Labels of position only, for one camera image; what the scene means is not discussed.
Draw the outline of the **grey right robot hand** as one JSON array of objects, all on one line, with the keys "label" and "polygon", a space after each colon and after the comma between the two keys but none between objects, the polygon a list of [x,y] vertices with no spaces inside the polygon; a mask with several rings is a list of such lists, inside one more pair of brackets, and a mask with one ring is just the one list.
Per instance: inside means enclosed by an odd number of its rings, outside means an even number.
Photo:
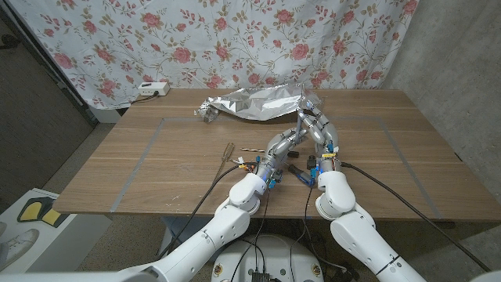
[{"label": "grey right robot hand", "polygon": [[339,138],[337,130],[327,116],[318,108],[309,109],[312,114],[303,110],[298,114],[302,123],[315,142],[315,152],[318,157],[334,157],[339,151]]}]

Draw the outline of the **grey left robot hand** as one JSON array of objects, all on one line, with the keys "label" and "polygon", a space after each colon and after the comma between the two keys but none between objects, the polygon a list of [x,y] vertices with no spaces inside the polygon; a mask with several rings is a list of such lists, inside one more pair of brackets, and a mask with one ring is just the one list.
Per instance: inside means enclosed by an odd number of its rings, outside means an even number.
[{"label": "grey left robot hand", "polygon": [[306,133],[307,130],[304,128],[299,131],[289,128],[274,136],[259,162],[256,175],[267,182],[272,173],[287,159],[287,154],[306,139]]}]

